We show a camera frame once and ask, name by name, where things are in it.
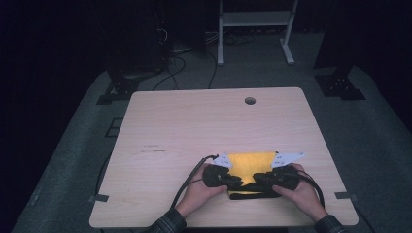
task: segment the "cable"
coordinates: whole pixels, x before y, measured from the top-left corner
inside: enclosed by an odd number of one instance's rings
[[[370,224],[370,222],[367,220],[366,216],[361,212],[361,210],[357,208],[355,205],[354,205],[354,208],[355,208],[355,211],[358,213],[358,215],[360,215],[360,217],[364,220],[366,225],[369,227],[370,231],[372,233],[375,233],[375,229],[373,228],[372,224]]]
[[[308,178],[310,178],[312,181],[315,181],[308,173],[306,173],[305,171],[302,170],[297,170],[297,172],[303,173],[304,175],[306,175]]]
[[[154,86],[154,88],[153,88],[152,90],[156,90],[157,87],[161,85],[161,83],[165,82],[166,80],[168,80],[168,79],[170,79],[170,78],[175,79],[174,76],[177,75],[177,74],[179,74],[179,73],[181,73],[181,72],[185,69],[185,67],[186,67],[186,62],[185,62],[185,60],[184,60],[183,58],[181,58],[181,57],[178,57],[178,56],[176,56],[176,57],[174,57],[174,58],[177,58],[177,59],[179,59],[179,60],[181,60],[181,61],[183,62],[182,68],[181,68],[179,71],[177,71],[176,73],[170,74],[168,77],[166,77],[166,78],[164,78],[163,80],[161,80],[159,83],[157,83],[157,84]]]
[[[180,49],[180,50],[171,50],[172,56],[177,56],[177,55],[182,55],[186,52],[189,52],[193,50],[193,48],[185,48],[185,49]]]
[[[240,46],[249,44],[255,40],[254,35],[247,35],[247,36],[250,36],[252,39],[248,39],[246,38],[246,36],[238,36],[238,35],[231,34],[231,35],[224,37],[223,42],[227,46],[240,47]]]
[[[104,160],[103,166],[100,168],[99,175],[97,177],[97,183],[96,183],[96,188],[94,189],[94,193],[97,195],[99,193],[99,185],[100,185],[100,180],[103,174],[104,168],[107,166],[107,163],[109,162],[110,157],[112,156],[113,151],[110,152],[109,156]]]
[[[283,173],[282,175],[287,176],[287,177],[299,178],[299,179],[304,180],[305,182],[311,184],[315,188],[316,192],[318,193],[319,202],[321,203],[321,205],[323,207],[325,207],[324,194],[322,193],[321,188],[318,186],[318,184],[313,179],[308,178],[308,177],[303,176],[303,175],[300,175],[300,174],[293,174],[293,173]]]
[[[218,32],[206,32],[206,35],[207,34],[213,34],[213,36],[210,38],[206,38],[206,45],[211,45],[212,42],[218,40],[218,36],[219,36]]]
[[[209,81],[209,85],[207,86],[207,88],[210,89],[210,86],[212,85],[212,81],[216,76],[216,71],[218,70],[218,61],[216,60],[216,57],[212,53],[210,53],[210,52],[207,52],[207,53],[209,53],[209,55],[212,56],[212,58],[215,62],[215,70],[213,71],[212,79]]]
[[[193,178],[194,174],[199,170],[199,168],[203,165],[203,163],[206,162],[209,158],[217,158],[219,157],[218,155],[209,155],[204,158],[202,158],[199,163],[193,168],[193,170],[190,172],[189,176],[186,178],[186,180],[183,182],[182,186],[179,188],[178,192],[176,193],[175,199],[173,200],[172,205],[170,206],[170,209],[175,208],[176,204],[179,200],[179,197],[181,196],[183,190],[190,184],[191,179]]]
[[[171,78],[173,79],[173,82],[175,83],[175,88],[174,88],[174,89],[179,89],[179,88],[178,88],[178,82],[177,82],[176,79],[175,79],[175,75],[170,72],[168,66],[166,67],[166,71],[167,71],[167,73],[169,73],[169,75],[170,75]]]
[[[191,185],[192,183],[196,183],[196,182],[200,182],[200,181],[203,181],[203,179],[199,179],[199,180],[196,180],[196,181],[192,181],[191,183],[188,184],[188,186]]]
[[[168,33],[167,33],[167,31],[166,31],[166,30],[164,30],[163,28],[158,28],[158,29],[157,29],[157,31],[162,31],[162,32],[164,32],[164,39],[163,39],[163,42],[166,42],[166,41],[167,41],[167,37],[168,37]]]

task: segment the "hand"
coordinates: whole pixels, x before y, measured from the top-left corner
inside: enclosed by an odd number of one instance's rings
[[[203,170],[210,164],[203,164],[194,174],[182,201],[176,206],[176,210],[186,218],[191,213],[202,207],[210,198],[227,190],[227,186],[208,187],[202,179]]]
[[[292,166],[299,171],[304,171],[303,167],[299,164],[292,164]],[[277,185],[273,185],[272,188],[275,192],[293,201],[299,210],[311,217],[315,222],[327,216],[327,211],[319,202],[318,195],[311,184],[301,180],[295,190],[289,190]]]

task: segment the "tabletop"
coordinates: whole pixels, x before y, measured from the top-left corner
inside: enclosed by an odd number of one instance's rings
[[[298,87],[136,92],[130,99],[89,223],[146,227],[170,205],[198,161],[232,152],[304,152],[297,161],[322,189],[326,210],[344,225],[358,216],[303,91]],[[221,194],[187,218],[188,227],[313,225],[294,204],[229,200]]]

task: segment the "gray carpet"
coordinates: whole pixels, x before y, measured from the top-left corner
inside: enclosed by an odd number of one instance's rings
[[[325,137],[347,190],[376,232],[409,232],[412,229],[412,136],[379,93],[374,81],[355,67],[350,80],[366,100],[342,101],[325,98],[314,75],[332,69],[313,70],[323,34],[291,35],[295,65],[287,65],[280,35],[255,36],[249,44],[226,46],[225,65],[218,67],[211,88],[298,86],[303,89]],[[216,57],[217,47],[208,51]],[[185,69],[175,76],[179,89],[204,89],[214,74],[209,53],[180,55]],[[174,73],[182,68],[180,59],[170,59]],[[140,83],[139,90],[152,90],[169,76],[164,72]],[[116,138],[106,137],[114,118],[122,118],[127,101],[96,105],[110,83],[107,73],[96,78],[73,115],[67,130],[44,172],[30,202],[13,232],[99,232],[88,224],[95,193],[106,158]],[[172,79],[157,90],[175,89]],[[360,217],[351,232],[370,232]],[[110,229],[105,232],[130,232]],[[311,228],[291,228],[290,232],[314,232]]]

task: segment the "black tape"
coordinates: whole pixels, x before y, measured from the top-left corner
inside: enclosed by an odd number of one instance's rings
[[[348,192],[335,192],[336,199],[350,199],[351,195]]]
[[[107,200],[109,200],[109,196],[97,194],[95,200],[99,202],[107,202]]]

